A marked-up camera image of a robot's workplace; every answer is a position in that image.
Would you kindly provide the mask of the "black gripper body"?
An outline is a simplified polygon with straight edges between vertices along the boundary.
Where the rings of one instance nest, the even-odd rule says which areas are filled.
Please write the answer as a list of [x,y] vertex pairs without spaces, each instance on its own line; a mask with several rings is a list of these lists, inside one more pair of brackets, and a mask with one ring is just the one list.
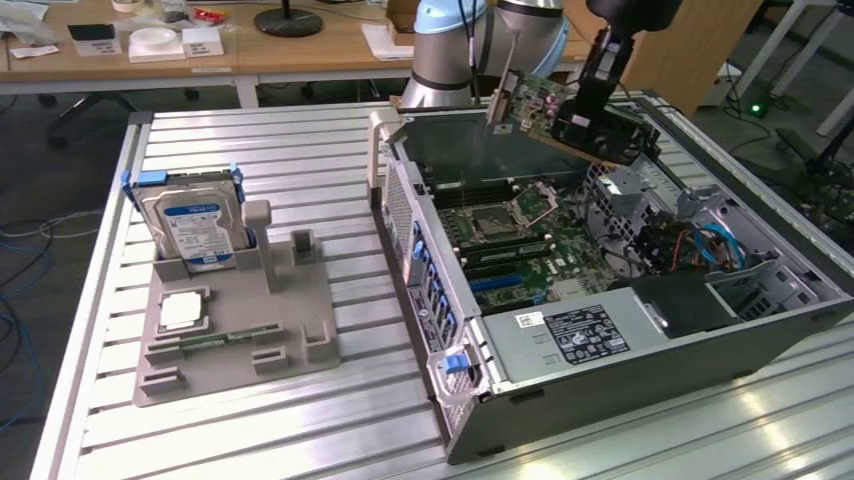
[[657,32],[672,23],[680,0],[587,0],[588,11],[605,21],[609,39],[620,42],[641,32]]

